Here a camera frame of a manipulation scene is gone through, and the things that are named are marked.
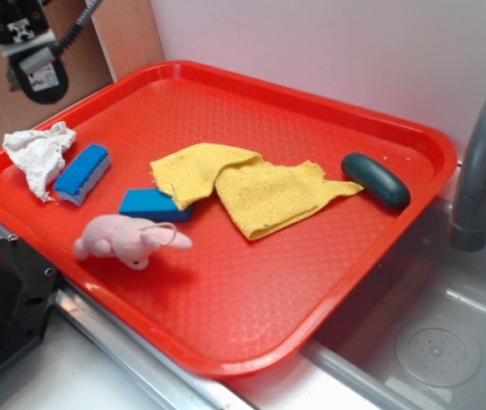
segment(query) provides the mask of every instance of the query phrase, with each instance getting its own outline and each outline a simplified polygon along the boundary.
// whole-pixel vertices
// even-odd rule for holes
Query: sink
[[[436,199],[313,336],[382,408],[486,408],[486,247],[449,246],[450,208]]]

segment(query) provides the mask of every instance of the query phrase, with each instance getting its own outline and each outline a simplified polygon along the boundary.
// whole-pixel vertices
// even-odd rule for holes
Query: faucet spout
[[[449,241],[453,248],[474,252],[485,246],[486,102],[466,149],[449,222]]]

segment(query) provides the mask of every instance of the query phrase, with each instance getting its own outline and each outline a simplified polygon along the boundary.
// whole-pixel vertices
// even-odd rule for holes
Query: sponge
[[[120,206],[120,214],[154,222],[185,222],[190,220],[193,205],[180,211],[173,199],[158,189],[129,190]]]
[[[109,152],[102,145],[89,145],[66,168],[55,182],[55,191],[61,199],[81,205],[111,163]]]

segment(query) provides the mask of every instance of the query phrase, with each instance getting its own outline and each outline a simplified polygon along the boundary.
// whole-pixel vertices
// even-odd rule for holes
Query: pink plush elephant
[[[149,256],[162,245],[188,249],[193,243],[171,223],[156,224],[151,220],[113,214],[98,216],[89,222],[73,250],[78,261],[84,261],[89,255],[118,258],[131,269],[141,271],[148,266]]]

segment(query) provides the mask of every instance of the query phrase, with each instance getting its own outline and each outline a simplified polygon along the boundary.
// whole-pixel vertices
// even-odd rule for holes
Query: sticker
[[[28,81],[30,81],[30,86],[34,91],[46,90],[60,84],[52,63],[46,64],[30,74]]]
[[[13,41],[16,43],[25,43],[28,40],[32,40],[36,37],[34,31],[30,28],[30,22],[28,19],[22,19],[14,21],[7,25],[7,29],[13,37]]]

